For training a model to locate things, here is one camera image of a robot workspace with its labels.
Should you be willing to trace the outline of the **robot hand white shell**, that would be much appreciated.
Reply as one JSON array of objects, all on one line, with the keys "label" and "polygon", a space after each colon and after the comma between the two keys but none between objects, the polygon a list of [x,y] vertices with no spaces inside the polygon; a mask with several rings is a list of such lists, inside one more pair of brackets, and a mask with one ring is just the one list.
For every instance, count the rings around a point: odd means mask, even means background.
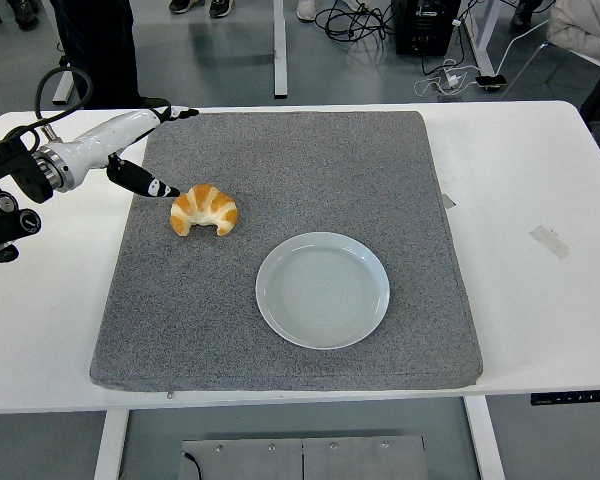
[{"label": "robot hand white shell", "polygon": [[158,125],[198,114],[197,109],[183,106],[134,110],[111,118],[73,141],[49,143],[48,148],[63,162],[58,170],[67,174],[66,191],[73,190],[91,169],[106,167],[110,155],[119,154]]}]

